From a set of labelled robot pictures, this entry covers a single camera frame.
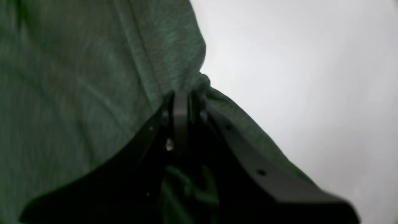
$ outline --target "green fabric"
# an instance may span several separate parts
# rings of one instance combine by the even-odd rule
[[[202,166],[206,186],[197,184],[193,177],[174,166],[166,167],[162,182],[160,203],[164,224],[216,224],[219,220],[219,199],[215,179],[206,166]]]
[[[204,91],[264,156],[311,182],[210,87],[204,57],[188,0],[0,0],[0,223],[112,157],[170,90]]]

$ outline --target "gray wall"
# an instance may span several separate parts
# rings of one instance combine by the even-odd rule
[[[202,72],[364,224],[398,217],[392,0],[191,0]]]

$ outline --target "black mount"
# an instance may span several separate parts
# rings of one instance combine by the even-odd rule
[[[118,154],[33,200],[20,222],[162,223],[158,200],[166,165],[195,170],[198,163],[215,176],[221,223],[359,223],[349,202],[261,156],[195,92],[168,94]]]

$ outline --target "white background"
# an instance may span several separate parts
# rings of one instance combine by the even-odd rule
[[[201,72],[364,224],[398,219],[393,0],[191,0]]]

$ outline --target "screw hole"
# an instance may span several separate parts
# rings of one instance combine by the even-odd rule
[[[258,169],[258,170],[257,170],[257,174],[258,174],[258,175],[261,175],[261,176],[266,176],[266,175],[267,175],[267,173],[266,173],[265,170],[263,170],[263,169]]]

